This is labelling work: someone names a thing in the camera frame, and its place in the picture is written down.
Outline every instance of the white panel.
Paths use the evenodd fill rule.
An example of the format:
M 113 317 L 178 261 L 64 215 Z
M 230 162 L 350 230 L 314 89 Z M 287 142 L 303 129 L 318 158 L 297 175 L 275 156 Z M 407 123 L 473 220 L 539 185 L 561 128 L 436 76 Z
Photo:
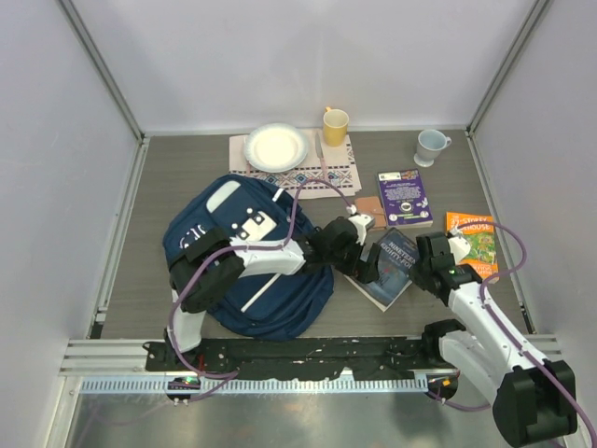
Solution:
M 597 421 L 597 47 L 593 0 L 553 2 L 481 123 L 502 221 L 529 249 L 521 283 Z
M 533 0 L 76 0 L 141 127 L 467 124 Z
M 0 444 L 31 448 L 47 435 L 66 341 L 90 324 L 135 142 L 56 3 L 3 9 Z

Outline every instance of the paper plate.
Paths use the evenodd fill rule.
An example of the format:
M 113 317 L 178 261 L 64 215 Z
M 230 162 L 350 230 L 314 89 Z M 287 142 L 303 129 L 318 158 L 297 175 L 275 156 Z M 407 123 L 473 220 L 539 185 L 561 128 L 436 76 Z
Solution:
M 283 173 L 300 165 L 309 152 L 309 141 L 294 126 L 274 123 L 252 131 L 244 144 L 244 156 L 266 173 Z

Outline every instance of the metal floor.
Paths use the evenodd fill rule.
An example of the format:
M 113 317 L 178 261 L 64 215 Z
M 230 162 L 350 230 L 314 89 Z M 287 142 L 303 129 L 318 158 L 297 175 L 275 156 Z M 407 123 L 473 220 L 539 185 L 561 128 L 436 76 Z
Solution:
M 216 395 L 188 407 L 157 409 L 164 400 L 161 395 L 81 396 L 66 448 L 509 446 L 497 431 L 491 410 L 463 413 L 422 393 Z M 475 406 L 483 398 L 463 378 L 454 401 Z M 110 422 L 133 423 L 90 421 L 96 409 Z M 152 409 L 157 410 L 143 417 Z

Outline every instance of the white mug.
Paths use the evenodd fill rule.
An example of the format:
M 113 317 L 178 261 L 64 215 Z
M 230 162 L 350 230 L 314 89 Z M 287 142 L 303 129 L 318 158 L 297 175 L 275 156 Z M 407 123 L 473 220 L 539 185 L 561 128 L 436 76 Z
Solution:
M 427 129 L 419 133 L 417 153 L 414 161 L 419 166 L 431 166 L 439 153 L 451 145 L 451 138 L 435 129 Z

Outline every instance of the cable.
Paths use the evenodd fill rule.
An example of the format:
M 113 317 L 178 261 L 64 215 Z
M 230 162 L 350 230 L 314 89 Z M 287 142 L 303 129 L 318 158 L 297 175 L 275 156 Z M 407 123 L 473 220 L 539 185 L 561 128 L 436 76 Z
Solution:
M 168 334 L 170 337 L 170 342 L 172 343 L 172 347 L 176 353 L 176 356 L 178 357 L 178 359 L 180 360 L 180 362 L 190 371 L 193 371 L 195 373 L 197 373 L 199 376 L 204 376 L 206 378 L 213 378 L 213 379 L 224 379 L 224 382 L 218 386 L 216 386 L 214 389 L 209 390 L 207 392 L 205 392 L 204 394 L 201 394 L 199 396 L 195 396 L 193 397 L 190 401 L 197 401 L 199 399 L 204 399 L 209 397 L 210 395 L 212 395 L 212 393 L 217 390 L 218 388 L 222 387 L 225 383 L 227 383 L 228 381 L 230 381 L 231 379 L 235 378 L 238 375 L 238 371 L 232 371 L 230 373 L 209 373 L 206 371 L 200 371 L 199 369 L 195 368 L 194 366 L 192 366 L 183 356 L 182 352 L 180 351 L 180 348 L 178 346 L 178 341 L 176 340 L 176 335 L 174 333 L 174 315 L 176 313 L 176 310 L 178 310 L 178 308 L 181 306 L 182 302 L 187 298 L 188 293 L 190 292 L 190 290 L 195 286 L 195 284 L 197 283 L 197 281 L 199 280 L 199 278 L 201 277 L 201 275 L 203 274 L 203 272 L 207 269 L 207 267 L 213 263 L 218 257 L 220 257 L 223 254 L 226 254 L 228 252 L 232 252 L 235 250 L 263 250 L 263 251 L 273 251 L 273 250 L 280 250 L 283 249 L 288 242 L 292 239 L 292 234 L 294 232 L 295 229 L 295 221 L 296 221 L 296 216 L 297 216 L 297 208 L 299 206 L 299 195 L 300 192 L 302 191 L 302 189 L 305 188 L 305 186 L 309 183 L 312 182 L 318 182 L 318 183 L 322 183 L 327 185 L 328 187 L 334 189 L 340 196 L 341 198 L 346 202 L 347 206 L 352 206 L 352 204 L 348 201 L 348 199 L 346 198 L 346 196 L 344 195 L 344 193 L 342 193 L 342 191 L 336 187 L 335 185 L 332 185 L 331 183 L 323 180 L 323 179 L 307 179 L 305 182 L 303 182 L 302 184 L 300 184 L 297 188 L 297 191 L 295 193 L 295 199 L 294 202 L 292 204 L 292 212 L 290 214 L 290 226 L 288 229 L 288 235 L 286 236 L 286 238 L 284 239 L 284 241 L 277 246 L 262 246 L 262 245 L 233 245 L 233 246 L 228 246 L 228 247 L 224 247 L 222 249 L 217 250 L 216 252 L 214 252 L 212 255 L 210 255 L 207 259 L 205 259 L 205 261 L 201 264 L 201 266 L 199 267 L 199 269 L 191 276 L 190 280 L 188 281 L 187 285 L 183 288 L 182 292 L 180 293 L 180 295 L 178 296 L 178 299 L 173 303 L 172 308 L 170 309 L 170 313 L 168 314 Z
M 328 187 L 332 188 L 333 190 L 335 190 L 340 196 L 341 198 L 346 202 L 347 207 L 352 207 L 352 204 L 350 203 L 350 201 L 348 201 L 348 199 L 346 198 L 346 196 L 344 195 L 344 193 L 342 193 L 342 191 L 336 187 L 335 185 L 332 185 L 331 183 L 323 180 L 323 179 L 308 179 L 305 182 L 303 182 L 302 184 L 300 184 L 297 188 L 297 192 L 295 193 L 295 199 L 294 202 L 292 203 L 292 211 L 290 214 L 290 226 L 288 229 L 288 235 L 286 236 L 286 238 L 284 239 L 284 241 L 276 246 L 276 247 L 268 247 L 268 246 L 259 246 L 259 245 L 236 245 L 236 246 L 229 246 L 229 247 L 224 247 L 223 249 L 217 250 L 214 254 L 212 254 L 211 256 L 209 256 L 199 267 L 199 269 L 192 275 L 192 277 L 190 278 L 190 280 L 187 283 L 187 286 L 183 289 L 183 291 L 180 293 L 180 295 L 178 296 L 178 300 L 175 301 L 173 303 L 173 306 L 170 310 L 170 313 L 168 314 L 168 333 L 170 336 L 170 342 L 172 343 L 172 347 L 176 353 L 176 355 L 178 356 L 178 359 L 180 360 L 180 362 L 187 367 L 187 369 L 189 369 L 190 371 L 194 371 L 195 373 L 197 373 L 199 376 L 204 376 L 206 378 L 211 378 L 211 379 L 223 379 L 224 381 L 222 381 L 219 385 L 213 387 L 212 389 L 208 390 L 207 392 L 204 392 L 202 394 L 199 395 L 195 395 L 192 398 L 190 398 L 188 400 L 188 403 L 192 403 L 195 401 L 199 401 L 200 399 L 206 399 L 208 397 L 211 397 L 218 389 L 224 387 L 224 385 L 226 385 L 230 380 L 232 380 L 233 378 L 235 378 L 238 375 L 238 371 L 232 371 L 230 373 L 210 373 L 210 372 L 206 372 L 206 371 L 200 371 L 199 369 L 196 369 L 194 366 L 192 366 L 190 363 L 187 362 L 187 360 L 185 359 L 185 357 L 183 357 L 182 352 L 180 351 L 180 348 L 178 347 L 178 341 L 176 340 L 176 336 L 174 335 L 174 314 L 176 312 L 176 310 L 178 309 L 178 307 L 181 305 L 181 303 L 183 302 L 183 300 L 187 297 L 189 291 L 195 286 L 195 284 L 197 283 L 197 281 L 199 280 L 199 277 L 201 277 L 201 275 L 203 274 L 203 272 L 205 271 L 205 269 L 207 269 L 207 267 L 215 260 L 217 259 L 220 255 L 223 255 L 227 252 L 231 252 L 233 250 L 280 250 L 283 249 L 288 242 L 292 239 L 292 234 L 294 232 L 295 229 L 295 221 L 296 221 L 296 216 L 297 216 L 297 208 L 299 205 L 299 195 L 300 192 L 302 191 L 302 189 L 305 187 L 305 185 L 312 183 L 312 182 L 318 182 L 318 183 L 322 183 L 327 185 Z M 170 385 L 174 385 L 174 386 L 182 386 L 182 387 L 188 387 L 188 388 L 200 388 L 199 385 L 181 385 L 177 382 L 170 382 Z M 81 444 L 83 443 L 83 441 L 85 440 L 85 438 L 87 437 L 87 433 L 90 431 L 90 427 L 91 427 L 91 423 L 94 420 L 99 421 L 100 423 L 102 423 L 103 425 L 107 425 L 107 426 L 114 426 L 114 427 L 125 427 L 128 425 L 132 425 L 144 418 L 146 418 L 148 415 L 152 414 L 153 412 L 157 411 L 158 409 L 161 409 L 162 407 L 171 404 L 170 401 L 165 401 L 163 403 L 158 404 L 157 406 L 154 406 L 153 408 L 147 410 L 145 413 L 142 413 L 140 416 L 133 418 L 132 420 L 127 420 L 124 422 L 114 422 L 114 421 L 109 421 L 106 420 L 104 417 L 100 416 L 98 414 L 99 412 L 99 408 L 100 406 L 96 406 L 93 410 L 93 413 L 91 414 L 88 422 L 86 423 L 86 425 L 84 426 L 81 435 L 79 436 L 79 439 L 75 445 L 76 448 L 80 447 Z
M 446 406 L 450 406 L 451 408 L 457 409 L 458 411 L 462 411 L 464 413 L 476 413 L 478 411 L 488 410 L 492 407 L 492 405 L 489 403 L 485 403 L 480 406 L 465 406 L 464 404 L 452 403 L 449 400 L 443 399 L 442 397 L 440 397 L 435 392 L 432 392 L 431 390 L 427 391 L 427 393 L 425 395 L 431 397 L 435 401 L 441 402 L 441 404 L 445 404 Z
M 465 227 L 469 227 L 469 226 L 473 226 L 473 225 L 477 225 L 477 224 L 488 224 L 490 226 L 494 226 L 494 227 L 497 227 L 498 229 L 505 231 L 512 238 L 514 238 L 516 240 L 516 242 L 521 247 L 521 252 L 522 252 L 522 258 L 521 258 L 521 261 L 519 262 L 519 264 L 517 264 L 516 266 L 514 266 L 511 269 L 507 269 L 507 270 L 499 272 L 499 273 L 494 273 L 494 274 L 490 275 L 489 277 L 487 277 L 485 280 L 483 280 L 483 282 L 481 283 L 480 289 L 479 289 L 481 302 L 484 303 L 485 309 L 490 314 L 490 316 L 492 317 L 495 324 L 497 324 L 497 326 L 500 328 L 500 330 L 502 330 L 504 332 L 504 334 L 506 334 L 506 336 L 509 338 L 509 340 L 520 351 L 520 353 L 522 353 L 524 355 L 524 357 L 526 357 L 529 361 L 531 361 L 548 378 L 548 380 L 560 391 L 562 396 L 575 409 L 576 413 L 578 413 L 578 415 L 580 415 L 580 418 L 582 419 L 583 422 L 585 422 L 585 425 L 587 426 L 587 429 L 589 430 L 591 446 L 597 447 L 597 432 L 595 432 L 595 427 L 590 422 L 590 419 L 587 416 L 587 414 L 585 413 L 585 411 L 576 402 L 575 398 L 570 394 L 570 392 L 568 392 L 566 390 L 566 388 L 562 385 L 562 383 L 560 383 L 558 381 L 558 379 L 555 376 L 553 376 L 550 371 L 548 371 L 548 369 L 541 363 L 541 361 L 536 359 L 528 351 L 523 350 L 522 344 L 510 332 L 510 330 L 507 328 L 506 324 L 500 319 L 500 317 L 497 315 L 497 313 L 493 310 L 492 306 L 489 303 L 485 303 L 485 301 L 487 300 L 487 298 L 485 296 L 485 292 L 487 291 L 487 286 L 489 285 L 489 283 L 494 278 L 502 277 L 502 276 L 509 275 L 511 273 L 516 272 L 526 262 L 527 252 L 526 252 L 526 247 L 524 246 L 524 243 L 522 242 L 522 239 L 519 237 L 519 235 L 517 235 L 514 231 L 512 231 L 505 225 L 499 224 L 497 222 L 492 222 L 492 221 L 466 222 L 465 224 L 459 225 L 458 229 L 463 229 Z

